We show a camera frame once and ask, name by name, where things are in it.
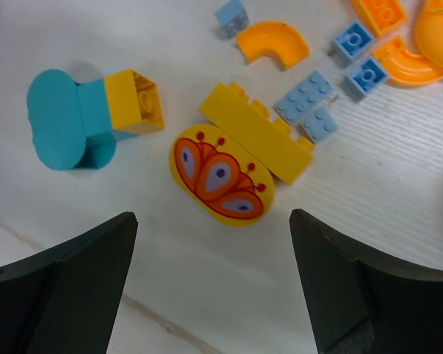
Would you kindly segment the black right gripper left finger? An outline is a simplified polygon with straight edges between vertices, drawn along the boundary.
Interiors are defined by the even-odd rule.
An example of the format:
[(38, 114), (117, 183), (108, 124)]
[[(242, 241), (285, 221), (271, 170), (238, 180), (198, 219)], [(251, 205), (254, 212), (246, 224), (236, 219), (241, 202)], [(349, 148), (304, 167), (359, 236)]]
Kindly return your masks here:
[(106, 353), (138, 222), (123, 212), (0, 267), (0, 353)]

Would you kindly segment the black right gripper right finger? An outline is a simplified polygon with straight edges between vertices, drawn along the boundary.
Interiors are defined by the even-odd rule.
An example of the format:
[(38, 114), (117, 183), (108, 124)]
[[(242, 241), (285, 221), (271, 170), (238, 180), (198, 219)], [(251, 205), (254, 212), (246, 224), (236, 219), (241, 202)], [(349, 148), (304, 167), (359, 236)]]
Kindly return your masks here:
[(361, 243), (302, 209), (289, 225), (319, 353), (443, 353), (443, 271)]

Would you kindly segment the yellow long lego brick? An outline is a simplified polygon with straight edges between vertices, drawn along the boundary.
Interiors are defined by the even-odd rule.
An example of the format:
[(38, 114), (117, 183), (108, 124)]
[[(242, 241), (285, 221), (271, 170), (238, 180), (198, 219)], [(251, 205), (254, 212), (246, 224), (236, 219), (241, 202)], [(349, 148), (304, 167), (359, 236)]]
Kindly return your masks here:
[(199, 111), (285, 184), (293, 184), (314, 159), (308, 139), (293, 139), (286, 122), (271, 121), (267, 107), (235, 82), (216, 84)]

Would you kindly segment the teal rounded lego piece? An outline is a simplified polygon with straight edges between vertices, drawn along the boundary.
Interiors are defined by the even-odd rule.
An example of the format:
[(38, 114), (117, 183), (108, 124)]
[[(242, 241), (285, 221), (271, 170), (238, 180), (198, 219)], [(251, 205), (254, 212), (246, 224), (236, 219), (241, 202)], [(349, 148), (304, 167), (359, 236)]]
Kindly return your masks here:
[(51, 170), (99, 170), (132, 133), (113, 129), (104, 80), (74, 81), (49, 69), (31, 82), (28, 120), (38, 158)]

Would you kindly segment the yellow oval butterfly lego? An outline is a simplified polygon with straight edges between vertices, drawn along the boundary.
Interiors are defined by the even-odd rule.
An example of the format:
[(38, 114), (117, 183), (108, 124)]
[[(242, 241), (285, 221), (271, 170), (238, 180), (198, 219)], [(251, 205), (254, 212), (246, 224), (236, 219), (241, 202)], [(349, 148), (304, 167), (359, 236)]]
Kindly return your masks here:
[(168, 161), (174, 181), (220, 223), (249, 226), (272, 206), (271, 173), (215, 125), (181, 132)]

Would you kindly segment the yellow square lego brick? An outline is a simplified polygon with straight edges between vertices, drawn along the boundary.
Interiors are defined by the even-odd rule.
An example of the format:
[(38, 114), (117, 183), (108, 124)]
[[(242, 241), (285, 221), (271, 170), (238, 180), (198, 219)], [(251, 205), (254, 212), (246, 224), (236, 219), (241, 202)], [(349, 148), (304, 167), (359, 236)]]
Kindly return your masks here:
[(132, 69), (103, 78), (111, 127), (138, 136), (165, 129), (157, 84)]

